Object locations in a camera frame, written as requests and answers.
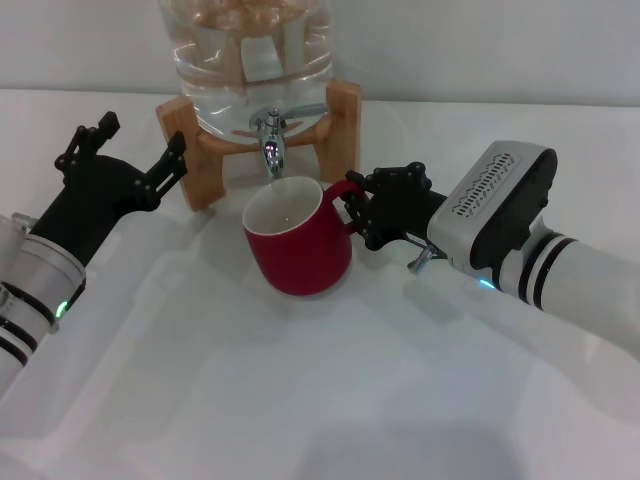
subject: white table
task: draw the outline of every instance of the white table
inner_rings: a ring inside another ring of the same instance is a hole
[[[0,91],[0,213],[40,215],[53,161],[107,110],[108,154],[163,151],[158,95]],[[640,262],[640,109],[366,103],[362,170],[423,161],[447,194],[496,139],[560,167],[547,224]],[[291,150],[289,174],[317,171]],[[0,408],[11,480],[637,480],[640,365],[451,270],[355,238],[340,286],[273,291],[240,212],[267,181],[225,165],[230,195],[193,215],[180,189],[124,219],[85,294]]]

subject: blue led light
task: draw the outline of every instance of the blue led light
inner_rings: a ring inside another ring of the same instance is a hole
[[[483,284],[485,287],[489,287],[495,290],[496,287],[494,287],[493,285],[491,285],[489,282],[487,282],[486,280],[480,280],[480,283]]]

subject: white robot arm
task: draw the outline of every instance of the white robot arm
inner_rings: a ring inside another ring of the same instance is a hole
[[[640,359],[640,266],[547,228],[541,211],[555,151],[524,142],[489,147],[448,198],[425,167],[376,169],[347,178],[370,200],[344,198],[371,250],[392,240],[424,248],[410,268],[447,258],[456,270],[570,321]]]

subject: white wall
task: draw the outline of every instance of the white wall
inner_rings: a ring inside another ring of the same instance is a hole
[[[640,105],[638,0],[334,0],[369,98]],[[1,0],[0,87],[175,92],[155,0]]]

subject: black stripe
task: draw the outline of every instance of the black stripe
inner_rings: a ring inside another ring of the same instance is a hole
[[[547,247],[547,245],[549,245],[554,238],[558,238],[559,236],[560,234],[556,232],[547,234],[540,243],[536,245],[536,248],[533,249],[533,252],[531,252],[531,255],[527,259],[527,263],[524,264],[522,274],[520,275],[520,283],[518,284],[518,296],[524,303],[529,303],[527,301],[527,286],[529,285],[529,277],[531,277],[533,266],[536,264],[538,257],[540,257],[542,251]]]
[[[16,347],[13,343],[11,343],[6,338],[0,337],[0,348],[6,350],[11,355],[13,355],[16,358],[16,360],[18,360],[22,364],[23,367],[27,366],[27,362],[29,361],[29,358],[24,354],[22,350],[20,350],[18,347]]]
[[[30,307],[33,307],[35,310],[37,310],[40,315],[42,315],[44,318],[47,319],[47,321],[49,322],[49,325],[51,325],[52,327],[53,325],[55,325],[56,317],[53,315],[53,312],[49,310],[44,303],[42,303],[36,297],[29,295],[24,290],[16,287],[15,285],[11,285],[10,283],[7,283],[7,282],[2,282],[2,285],[4,285],[4,287],[7,290],[9,290],[11,295],[13,295],[14,297],[18,297],[20,300],[28,304]]]
[[[13,334],[19,340],[27,345],[31,349],[32,352],[35,352],[38,348],[38,342],[35,338],[33,338],[29,333],[24,330],[22,327],[19,327],[11,320],[7,320],[5,317],[0,315],[0,328],[4,328],[7,332]]]
[[[565,249],[567,245],[571,245],[575,240],[573,238],[565,238],[558,245],[553,247],[553,250],[547,255],[547,258],[544,259],[544,263],[540,268],[540,272],[538,273],[538,278],[536,278],[536,286],[533,289],[533,303],[536,307],[542,310],[542,289],[544,288],[544,282],[547,279],[547,275],[549,274],[549,270],[553,266],[553,262],[556,261],[560,252]]]
[[[502,291],[502,288],[500,288],[500,270],[501,269],[502,269],[502,265],[491,269],[491,283],[493,284],[494,287],[496,287],[500,291]]]

